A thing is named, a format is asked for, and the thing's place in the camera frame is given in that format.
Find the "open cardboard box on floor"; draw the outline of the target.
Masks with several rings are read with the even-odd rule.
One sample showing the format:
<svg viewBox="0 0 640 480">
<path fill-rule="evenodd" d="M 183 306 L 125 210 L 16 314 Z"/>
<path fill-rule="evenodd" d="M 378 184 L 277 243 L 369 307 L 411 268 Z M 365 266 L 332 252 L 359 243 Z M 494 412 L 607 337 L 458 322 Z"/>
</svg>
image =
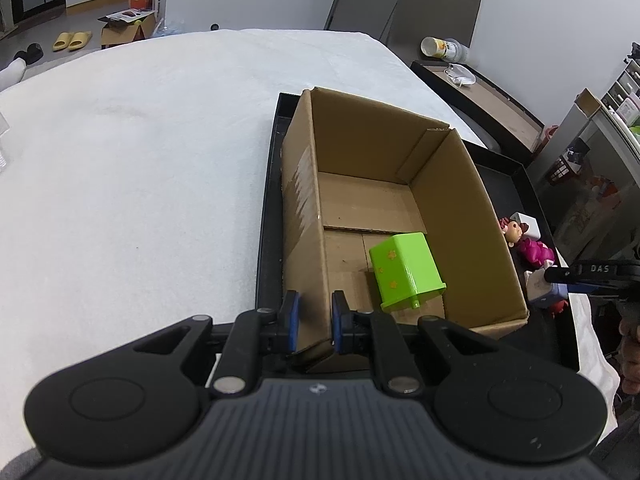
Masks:
<svg viewBox="0 0 640 480">
<path fill-rule="evenodd" d="M 103 23 L 101 48 L 121 46 L 151 38 L 156 26 L 155 13 L 139 9 L 128 9 L 99 18 Z"/>
</svg>

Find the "green toy block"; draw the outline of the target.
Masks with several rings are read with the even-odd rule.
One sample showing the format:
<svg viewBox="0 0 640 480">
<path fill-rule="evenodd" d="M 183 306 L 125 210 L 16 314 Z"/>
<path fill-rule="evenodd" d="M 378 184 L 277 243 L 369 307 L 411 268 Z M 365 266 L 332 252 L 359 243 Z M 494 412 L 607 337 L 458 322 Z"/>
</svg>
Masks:
<svg viewBox="0 0 640 480">
<path fill-rule="evenodd" d="M 369 249 L 381 309 L 416 310 L 447 288 L 421 232 L 396 234 Z"/>
</svg>

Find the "yellow slippers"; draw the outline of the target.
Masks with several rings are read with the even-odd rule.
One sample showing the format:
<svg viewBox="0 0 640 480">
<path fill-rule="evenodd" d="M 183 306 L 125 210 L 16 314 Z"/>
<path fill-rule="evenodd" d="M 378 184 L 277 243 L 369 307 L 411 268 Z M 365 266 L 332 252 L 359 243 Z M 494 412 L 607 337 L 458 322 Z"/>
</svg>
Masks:
<svg viewBox="0 0 640 480">
<path fill-rule="evenodd" d="M 92 32 L 61 32 L 52 44 L 52 51 L 69 50 L 75 52 L 83 49 L 91 38 Z"/>
</svg>

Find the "lilac cube toy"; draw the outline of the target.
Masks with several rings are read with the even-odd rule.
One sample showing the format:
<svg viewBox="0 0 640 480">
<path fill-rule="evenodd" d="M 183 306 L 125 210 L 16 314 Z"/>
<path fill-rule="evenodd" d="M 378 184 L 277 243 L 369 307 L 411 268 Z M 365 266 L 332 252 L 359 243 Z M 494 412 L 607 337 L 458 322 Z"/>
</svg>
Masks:
<svg viewBox="0 0 640 480">
<path fill-rule="evenodd" d="M 525 272 L 525 289 L 528 302 L 538 308 L 550 308 L 552 304 L 568 300 L 565 284 L 550 283 L 544 278 L 547 269 L 554 264 L 547 260 L 540 269 Z"/>
</svg>

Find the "grey desk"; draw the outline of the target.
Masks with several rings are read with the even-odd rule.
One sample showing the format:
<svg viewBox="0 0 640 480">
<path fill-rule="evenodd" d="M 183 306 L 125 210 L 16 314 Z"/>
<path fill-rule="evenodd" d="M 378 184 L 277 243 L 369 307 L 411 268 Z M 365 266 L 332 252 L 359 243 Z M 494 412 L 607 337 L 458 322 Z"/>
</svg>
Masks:
<svg viewBox="0 0 640 480">
<path fill-rule="evenodd" d="M 566 261 L 639 257 L 639 142 L 590 90 L 527 173 Z"/>
</svg>

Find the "black shallow tray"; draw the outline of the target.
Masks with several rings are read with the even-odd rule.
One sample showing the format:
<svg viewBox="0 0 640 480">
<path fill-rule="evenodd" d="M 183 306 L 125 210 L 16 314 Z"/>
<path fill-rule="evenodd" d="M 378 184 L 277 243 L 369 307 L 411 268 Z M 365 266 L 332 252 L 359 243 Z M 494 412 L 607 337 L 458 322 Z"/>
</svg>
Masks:
<svg viewBox="0 0 640 480">
<path fill-rule="evenodd" d="M 298 94 L 281 93 L 273 116 L 257 260 L 255 306 L 258 308 L 274 306 L 284 294 L 283 286 L 277 283 L 277 277 L 283 274 L 284 249 L 281 148 L 299 99 Z M 525 168 L 516 160 L 469 141 L 464 145 L 480 174 L 495 212 L 507 214 L 523 211 L 532 214 L 539 222 L 544 242 L 553 247 L 547 220 Z M 529 312 L 528 323 L 503 339 L 515 348 L 533 353 L 541 359 L 574 372 L 579 370 L 572 310 L 565 307 L 560 313 L 551 314 L 531 302 L 526 306 Z"/>
</svg>

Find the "stack of plastic cups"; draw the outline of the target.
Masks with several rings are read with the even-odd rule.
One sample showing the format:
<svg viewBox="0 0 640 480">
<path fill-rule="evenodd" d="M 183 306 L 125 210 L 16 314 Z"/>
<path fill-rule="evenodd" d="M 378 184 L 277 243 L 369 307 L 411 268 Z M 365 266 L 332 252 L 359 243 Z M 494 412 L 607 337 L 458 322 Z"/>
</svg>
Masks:
<svg viewBox="0 0 640 480">
<path fill-rule="evenodd" d="M 420 50 L 427 58 L 438 58 L 448 63 L 466 64 L 470 50 L 454 39 L 425 37 L 420 43 Z"/>
</svg>

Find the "black tray with cardboard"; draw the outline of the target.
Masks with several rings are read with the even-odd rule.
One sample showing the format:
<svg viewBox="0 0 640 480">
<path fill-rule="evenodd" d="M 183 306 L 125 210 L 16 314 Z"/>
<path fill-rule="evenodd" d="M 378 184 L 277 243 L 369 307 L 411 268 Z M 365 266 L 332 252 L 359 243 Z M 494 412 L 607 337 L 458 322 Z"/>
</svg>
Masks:
<svg viewBox="0 0 640 480">
<path fill-rule="evenodd" d="M 476 83 L 460 87 L 445 74 L 444 62 L 415 60 L 410 68 L 463 118 L 488 148 L 529 164 L 544 124 L 521 103 L 476 70 L 471 70 Z"/>
</svg>

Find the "brown cardboard box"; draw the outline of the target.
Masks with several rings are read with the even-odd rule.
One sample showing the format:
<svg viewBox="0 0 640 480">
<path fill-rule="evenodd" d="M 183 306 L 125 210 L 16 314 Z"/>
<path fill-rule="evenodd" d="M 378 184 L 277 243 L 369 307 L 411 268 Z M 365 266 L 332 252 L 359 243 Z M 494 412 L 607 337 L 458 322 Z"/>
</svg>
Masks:
<svg viewBox="0 0 640 480">
<path fill-rule="evenodd" d="M 400 253 L 373 247 L 418 233 L 444 282 L 394 318 L 446 318 L 498 339 L 529 318 L 518 271 L 470 153 L 446 122 L 329 89 L 300 96 L 282 144 L 283 285 L 300 296 L 295 357 L 309 370 L 356 370 L 331 341 L 331 299 L 382 306 L 398 290 L 387 268 Z"/>
</svg>

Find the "small red toy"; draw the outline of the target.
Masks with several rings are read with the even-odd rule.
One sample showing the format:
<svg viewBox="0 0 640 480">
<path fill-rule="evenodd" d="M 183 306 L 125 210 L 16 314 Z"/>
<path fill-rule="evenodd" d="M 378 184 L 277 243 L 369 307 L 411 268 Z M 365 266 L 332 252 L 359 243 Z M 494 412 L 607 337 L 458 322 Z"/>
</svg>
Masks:
<svg viewBox="0 0 640 480">
<path fill-rule="evenodd" d="M 554 318 L 555 315 L 562 313 L 567 306 L 568 301 L 566 299 L 561 299 L 555 301 L 553 304 L 550 304 L 550 306 L 548 307 L 548 312 L 552 316 L 552 318 Z"/>
</svg>

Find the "white power adapter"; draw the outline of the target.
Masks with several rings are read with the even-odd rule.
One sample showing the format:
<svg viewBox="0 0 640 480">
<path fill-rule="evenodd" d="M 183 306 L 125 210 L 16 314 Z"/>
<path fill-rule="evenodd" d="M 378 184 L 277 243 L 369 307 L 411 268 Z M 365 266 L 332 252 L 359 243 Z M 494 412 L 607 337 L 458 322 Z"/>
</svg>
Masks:
<svg viewBox="0 0 640 480">
<path fill-rule="evenodd" d="M 521 227 L 523 231 L 522 237 L 527 237 L 531 240 L 540 240 L 541 232 L 538 222 L 534 217 L 517 211 L 510 215 L 510 219 Z"/>
</svg>

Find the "pink doll figure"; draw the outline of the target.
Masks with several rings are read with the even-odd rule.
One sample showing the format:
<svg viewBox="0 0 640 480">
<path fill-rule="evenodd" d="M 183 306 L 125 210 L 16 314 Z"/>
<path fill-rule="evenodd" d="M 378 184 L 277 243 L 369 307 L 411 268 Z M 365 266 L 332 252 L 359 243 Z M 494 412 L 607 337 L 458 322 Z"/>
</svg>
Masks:
<svg viewBox="0 0 640 480">
<path fill-rule="evenodd" d="M 555 264 L 554 252 L 540 240 L 522 237 L 523 231 L 515 221 L 503 217 L 499 220 L 499 226 L 506 244 L 515 248 L 535 269 L 540 269 L 547 260 Z"/>
</svg>

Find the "black slippers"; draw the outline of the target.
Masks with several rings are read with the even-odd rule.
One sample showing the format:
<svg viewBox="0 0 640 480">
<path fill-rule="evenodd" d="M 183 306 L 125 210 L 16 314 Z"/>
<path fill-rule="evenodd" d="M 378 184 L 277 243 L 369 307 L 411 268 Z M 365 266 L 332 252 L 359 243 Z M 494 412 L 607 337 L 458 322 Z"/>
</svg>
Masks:
<svg viewBox="0 0 640 480">
<path fill-rule="evenodd" d="M 14 58 L 19 58 L 25 62 L 26 66 L 31 66 L 43 57 L 43 50 L 40 44 L 30 44 L 25 50 L 19 50 L 15 53 Z"/>
</svg>

